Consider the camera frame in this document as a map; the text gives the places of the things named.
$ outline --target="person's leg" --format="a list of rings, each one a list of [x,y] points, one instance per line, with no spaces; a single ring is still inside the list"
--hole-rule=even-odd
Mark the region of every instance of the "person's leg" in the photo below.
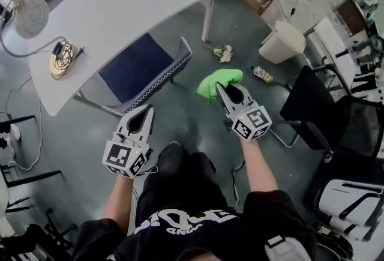
[[[179,143],[172,142],[158,156],[157,173],[145,179],[143,193],[136,209],[136,226],[139,226],[157,212],[172,198],[172,190],[177,189],[177,181],[187,152]]]
[[[190,155],[183,165],[182,174],[195,187],[189,196],[193,211],[228,209],[227,200],[217,183],[216,168],[205,153]]]
[[[186,156],[186,150],[179,143],[172,142],[166,146],[157,159],[158,172],[148,175],[144,182],[143,192],[169,182],[171,178],[175,177],[180,172]]]

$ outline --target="white print on shirt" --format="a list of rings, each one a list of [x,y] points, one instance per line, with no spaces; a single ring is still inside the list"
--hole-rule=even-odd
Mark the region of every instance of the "white print on shirt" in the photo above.
[[[165,209],[152,214],[147,220],[137,227],[134,235],[140,230],[148,227],[158,227],[161,223],[166,223],[167,232],[173,235],[187,235],[194,232],[199,227],[203,226],[203,221],[216,221],[221,224],[227,220],[238,218],[223,210],[209,210],[202,213],[202,217],[189,216],[186,212],[177,209]]]

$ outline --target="black t-shirt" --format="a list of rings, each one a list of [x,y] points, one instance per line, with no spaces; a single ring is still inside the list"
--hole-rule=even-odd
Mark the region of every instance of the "black t-shirt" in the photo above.
[[[125,236],[110,219],[83,223],[72,259],[180,260],[210,251],[220,260],[268,261],[264,245],[275,236],[296,238],[314,260],[316,240],[283,191],[248,194],[243,214],[210,209],[191,215],[164,208]]]

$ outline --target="white device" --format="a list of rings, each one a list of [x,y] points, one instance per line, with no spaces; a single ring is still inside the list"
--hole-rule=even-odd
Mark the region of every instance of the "white device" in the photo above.
[[[221,105],[226,111],[224,123],[246,142],[260,136],[272,125],[266,109],[259,106],[248,90],[237,83],[230,83],[226,88],[216,84]]]
[[[152,152],[147,141],[154,115],[154,108],[147,104],[121,118],[112,140],[107,140],[103,155],[103,164],[111,172],[131,179],[139,174]]]
[[[380,223],[377,222],[373,227],[360,227],[337,217],[328,217],[327,221],[328,226],[338,233],[345,235],[348,238],[363,242],[367,242],[371,239],[372,234]]]
[[[383,189],[381,185],[331,180],[320,197],[319,209],[357,226],[373,227],[383,211]]]
[[[311,261],[304,246],[295,238],[278,235],[268,240],[264,248],[269,261]]]

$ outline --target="green cloth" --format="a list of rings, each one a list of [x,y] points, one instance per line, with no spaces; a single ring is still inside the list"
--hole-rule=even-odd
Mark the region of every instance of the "green cloth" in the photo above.
[[[216,100],[216,84],[220,83],[225,88],[230,82],[240,83],[242,71],[238,69],[219,69],[203,79],[197,88],[197,93],[208,100]]]

